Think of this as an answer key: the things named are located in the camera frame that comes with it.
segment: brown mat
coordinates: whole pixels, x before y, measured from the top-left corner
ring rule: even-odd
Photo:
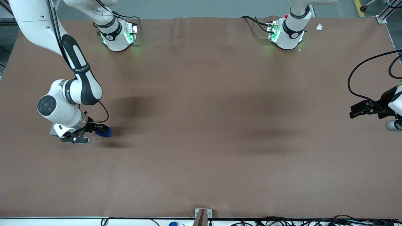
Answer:
[[[0,86],[0,215],[400,217],[401,134],[374,115],[349,119],[361,101],[350,71],[393,50],[374,18],[314,18],[291,51],[244,19],[142,21],[143,45],[119,53],[89,21],[63,25],[102,85],[113,137],[48,135],[37,100],[73,75],[20,34]],[[378,99],[395,86],[394,57],[364,65],[355,91]]]

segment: white robotic arm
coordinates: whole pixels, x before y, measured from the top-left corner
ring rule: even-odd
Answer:
[[[54,123],[53,128],[60,138],[65,138],[92,121],[75,105],[95,105],[102,97],[102,88],[78,43],[58,19],[54,20],[55,10],[52,11],[51,4],[51,0],[10,0],[24,36],[37,46],[63,56],[75,74],[73,79],[54,81],[49,92],[37,103],[38,112]]]
[[[293,49],[302,41],[304,29],[312,13],[309,5],[327,5],[337,0],[287,0],[290,4],[290,13],[287,18],[282,17],[268,25],[268,38],[282,49]]]
[[[95,0],[64,0],[64,2],[91,18],[103,38],[103,43],[112,51],[125,50],[129,45],[134,44],[137,36],[137,25],[116,18],[108,6],[115,5],[118,0],[102,0],[101,3]]]

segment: metal frame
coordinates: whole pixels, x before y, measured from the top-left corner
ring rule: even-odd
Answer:
[[[402,5],[402,0],[393,0],[390,1],[391,2],[391,6],[401,6]],[[380,14],[376,15],[376,19],[378,24],[386,24],[387,23],[387,18],[395,11],[396,9],[394,8],[390,8],[390,7],[385,7],[385,9],[383,9],[381,11]]]

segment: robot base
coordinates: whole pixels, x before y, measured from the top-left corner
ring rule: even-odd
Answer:
[[[283,22],[285,18],[281,17],[277,21],[272,23],[267,23],[268,31],[274,32],[273,34],[268,33],[268,40],[275,43],[281,49],[294,49],[299,42],[302,41],[304,31],[297,38],[290,38],[289,35],[283,30]]]
[[[131,44],[135,45],[135,39],[138,32],[138,25],[133,25],[132,23],[126,22],[122,19],[119,19],[118,22],[122,25],[123,29],[114,40],[109,40],[113,38],[112,36],[109,37],[108,35],[100,34],[103,43],[107,45],[110,50],[115,52],[123,51]]]

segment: metal bracket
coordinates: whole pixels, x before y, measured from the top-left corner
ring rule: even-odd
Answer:
[[[375,18],[377,19],[377,23],[378,23],[378,24],[386,24],[386,23],[387,23],[387,20],[386,20],[386,19],[383,19],[383,20],[381,21],[378,15],[376,15]]]
[[[205,208],[196,208],[194,209],[194,217],[197,217],[198,212],[200,211],[200,209],[205,209]],[[207,216],[208,218],[212,218],[212,209],[207,209]]]

